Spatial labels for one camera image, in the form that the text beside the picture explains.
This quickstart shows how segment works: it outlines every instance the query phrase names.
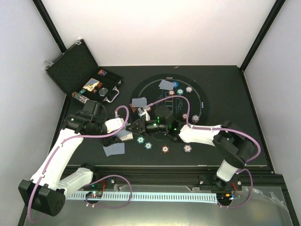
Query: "gray wall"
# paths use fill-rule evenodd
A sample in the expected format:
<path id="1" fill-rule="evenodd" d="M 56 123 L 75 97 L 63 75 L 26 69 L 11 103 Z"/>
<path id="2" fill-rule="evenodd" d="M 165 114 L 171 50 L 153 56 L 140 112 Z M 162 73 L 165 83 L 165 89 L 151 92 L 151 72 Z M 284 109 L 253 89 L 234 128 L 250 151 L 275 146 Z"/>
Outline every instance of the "gray wall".
<path id="1" fill-rule="evenodd" d="M 286 1 L 246 70 L 275 166 L 301 220 L 301 4 Z"/>
<path id="2" fill-rule="evenodd" d="M 0 5 L 0 222 L 17 225 L 22 179 L 43 163 L 64 94 L 43 72 L 60 52 L 30 0 Z"/>

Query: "blue poker chip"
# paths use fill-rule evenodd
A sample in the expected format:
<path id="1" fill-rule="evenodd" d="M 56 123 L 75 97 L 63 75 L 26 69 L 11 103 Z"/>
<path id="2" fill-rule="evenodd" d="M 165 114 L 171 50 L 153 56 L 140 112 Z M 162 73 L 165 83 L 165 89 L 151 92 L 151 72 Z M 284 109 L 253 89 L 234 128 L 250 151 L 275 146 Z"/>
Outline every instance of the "blue poker chip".
<path id="1" fill-rule="evenodd" d="M 145 143 L 145 149 L 150 150 L 152 148 L 152 144 L 150 142 Z"/>
<path id="2" fill-rule="evenodd" d="M 184 93 L 184 90 L 183 90 L 183 89 L 178 89 L 178 90 L 177 90 L 177 94 L 178 94 L 178 95 L 183 95 L 183 93 Z"/>
<path id="3" fill-rule="evenodd" d="M 177 88 L 179 86 L 179 83 L 177 81 L 173 81 L 174 87 Z"/>
<path id="4" fill-rule="evenodd" d="M 144 143 L 144 137 L 138 137 L 138 138 L 137 138 L 137 142 L 138 142 L 139 144 Z"/>

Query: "table surface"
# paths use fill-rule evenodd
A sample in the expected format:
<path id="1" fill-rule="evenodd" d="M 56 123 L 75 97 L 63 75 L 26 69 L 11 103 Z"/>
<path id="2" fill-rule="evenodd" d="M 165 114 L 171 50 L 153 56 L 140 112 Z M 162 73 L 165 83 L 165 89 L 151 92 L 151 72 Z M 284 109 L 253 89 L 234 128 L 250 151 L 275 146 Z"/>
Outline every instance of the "table surface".
<path id="1" fill-rule="evenodd" d="M 112 66 L 104 68 L 124 77 L 119 89 L 120 95 L 112 104 L 105 105 L 111 117 L 117 106 L 129 105 L 133 90 L 143 80 L 161 73 L 186 76 L 194 80 L 207 95 L 210 112 L 205 125 L 223 124 L 225 121 L 234 122 L 261 145 L 260 156 L 251 161 L 248 166 L 268 166 L 267 150 L 263 145 L 244 79 L 236 66 L 180 66 L 177 68 L 174 66 Z M 75 113 L 82 107 L 83 105 L 72 100 L 67 114 Z M 84 139 L 70 159 L 68 166 L 89 163 L 96 166 L 211 167 L 219 166 L 223 160 L 216 148 L 209 145 L 193 144 L 193 151 L 185 153 L 182 150 L 182 144 L 171 141 L 163 144 L 151 137 L 147 137 L 146 142 L 153 144 L 151 151 L 139 145 L 134 137 L 134 140 L 125 142 L 125 154 L 106 157 L 97 139 Z M 161 147 L 166 144 L 170 150 L 175 151 L 162 154 Z"/>
<path id="2" fill-rule="evenodd" d="M 67 201 L 56 217 L 46 216 L 36 226 L 291 226 L 280 187 L 255 187 L 249 203 L 237 209 L 194 202 L 130 202 L 117 210 L 86 207 L 83 201 Z M 247 196 L 233 201 L 243 202 Z M 117 206 L 121 202 L 101 204 Z M 32 210 L 34 219 L 40 215 Z M 33 225 L 26 221 L 25 226 Z"/>

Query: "purple cable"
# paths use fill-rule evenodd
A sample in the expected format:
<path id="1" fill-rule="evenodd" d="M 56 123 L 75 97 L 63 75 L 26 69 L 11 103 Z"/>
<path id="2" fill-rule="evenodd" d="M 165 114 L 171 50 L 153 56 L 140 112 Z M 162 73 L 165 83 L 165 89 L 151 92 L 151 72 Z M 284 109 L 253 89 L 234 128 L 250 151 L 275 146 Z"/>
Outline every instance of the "purple cable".
<path id="1" fill-rule="evenodd" d="M 246 134 L 244 132 L 241 132 L 241 131 L 238 131 L 238 130 L 235 130 L 235 129 L 228 129 L 228 128 L 194 127 L 193 125 L 191 125 L 189 123 L 190 103 L 189 103 L 189 100 L 186 97 L 183 97 L 183 96 L 180 96 L 180 95 L 166 97 L 166 98 L 157 100 L 156 102 L 151 103 L 151 104 L 145 106 L 145 108 L 153 106 L 153 105 L 155 105 L 157 103 L 160 103 L 160 102 L 162 102 L 164 100 L 175 98 L 175 97 L 182 98 L 182 99 L 186 100 L 186 102 L 187 102 L 188 110 L 187 110 L 186 124 L 188 125 L 188 127 L 192 128 L 192 129 L 200 129 L 200 130 L 222 130 L 222 131 L 228 131 L 228 132 L 233 132 L 233 133 L 242 135 L 242 136 L 248 138 L 249 140 L 251 140 L 256 145 L 256 147 L 257 147 L 257 153 L 253 157 L 249 158 L 246 162 L 249 162 L 249 161 L 257 158 L 260 155 L 261 148 L 260 148 L 259 143 L 253 137 L 251 137 L 250 135 L 248 135 L 248 134 Z"/>
<path id="2" fill-rule="evenodd" d="M 90 185 L 97 184 L 98 182 L 100 182 L 100 181 L 102 181 L 102 180 L 105 180 L 105 179 L 107 179 L 107 178 L 111 178 L 111 177 L 118 177 L 118 178 L 121 178 L 121 179 L 123 179 L 123 180 L 125 180 L 125 181 L 127 182 L 127 184 L 128 184 L 129 187 L 130 187 L 130 197 L 128 198 L 128 200 L 127 200 L 126 203 L 124 203 L 123 205 L 120 205 L 120 206 L 104 206 L 104 205 L 97 205 L 97 204 L 94 204 L 94 206 L 97 206 L 97 207 L 103 207 L 103 208 L 107 208 L 107 209 L 120 209 L 120 208 L 125 207 L 126 205 L 128 205 L 129 202 L 131 201 L 131 198 L 132 198 L 132 195 L 133 195 L 132 186 L 131 186 L 130 182 L 129 182 L 126 178 L 124 178 L 123 176 L 120 176 L 120 175 L 115 175 L 115 174 L 108 175 L 108 176 L 106 176 L 106 177 L 100 178 L 99 180 L 97 180 L 97 181 L 95 181 L 95 182 L 92 182 L 92 183 L 90 183 L 90 184 L 87 184 L 87 185 L 85 185 L 85 186 L 90 186 Z M 87 205 L 93 206 L 93 204 L 88 203 L 87 200 L 88 200 L 88 197 L 86 198 L 86 204 L 87 204 Z"/>
<path id="3" fill-rule="evenodd" d="M 69 138 L 65 139 L 64 141 L 62 141 L 61 144 L 63 145 L 65 142 L 67 142 L 68 140 L 73 139 L 73 138 L 80 138 L 80 137 L 82 137 L 82 138 L 105 138 L 105 137 L 110 137 L 110 136 L 115 135 L 116 133 L 118 133 L 119 131 L 121 131 L 122 128 L 127 124 L 127 120 L 128 120 L 128 117 L 129 117 L 129 111 L 128 111 L 128 108 L 127 108 L 126 106 L 124 106 L 124 105 L 121 105 L 121 106 L 119 106 L 118 108 L 116 108 L 115 113 L 117 113 L 117 111 L 118 111 L 120 108 L 124 108 L 124 109 L 126 110 L 127 116 L 126 116 L 126 119 L 125 119 L 124 123 L 122 124 L 122 126 L 121 126 L 118 130 L 116 130 L 116 131 L 114 131 L 114 132 L 112 132 L 112 133 L 109 133 L 109 134 L 105 134 L 105 135 L 77 135 L 77 136 L 73 136 L 73 137 L 69 137 Z M 43 171 L 42 171 L 42 174 L 45 174 L 47 167 L 49 166 L 51 160 L 53 159 L 53 156 L 56 154 L 56 152 L 58 151 L 59 148 L 60 148 L 60 146 L 56 147 L 56 149 L 54 150 L 54 152 L 52 153 L 52 155 L 51 155 L 50 158 L 48 159 L 48 161 L 47 161 L 47 163 L 46 163 L 46 165 L 45 165 L 45 167 L 44 167 L 44 169 L 43 169 Z M 31 196 L 30 196 L 29 201 L 28 201 L 27 218 L 28 218 L 28 221 L 31 222 L 31 223 L 37 223 L 37 222 L 39 222 L 40 220 L 42 220 L 42 219 L 44 218 L 44 216 L 42 216 L 42 217 L 41 217 L 40 219 L 38 219 L 38 220 L 33 220 L 32 217 L 31 217 L 31 212 L 30 212 L 30 211 L 31 211 L 31 208 L 32 208 L 32 201 L 33 201 L 34 194 L 36 193 L 37 188 L 38 188 L 39 183 L 41 182 L 41 180 L 42 180 L 42 177 L 40 177 L 40 178 L 38 179 L 37 183 L 36 183 L 35 186 L 33 187 Z"/>
<path id="4" fill-rule="evenodd" d="M 250 176 L 251 191 L 250 191 L 250 195 L 249 195 L 248 199 L 247 199 L 246 201 L 244 201 L 242 204 L 237 205 L 237 206 L 223 206 L 223 205 L 220 204 L 219 201 L 217 201 L 217 204 L 218 204 L 220 207 L 225 207 L 225 208 L 231 208 L 231 209 L 234 209 L 234 208 L 242 207 L 242 206 L 246 205 L 246 204 L 248 203 L 248 201 L 250 201 L 250 199 L 251 199 L 251 197 L 252 197 L 252 192 L 253 192 L 253 178 L 252 178 L 251 172 L 250 172 L 248 169 L 242 169 L 242 170 L 240 170 L 240 171 L 238 172 L 238 174 L 241 173 L 241 172 L 243 172 L 243 171 L 247 171 L 247 173 L 248 173 L 249 176 Z"/>

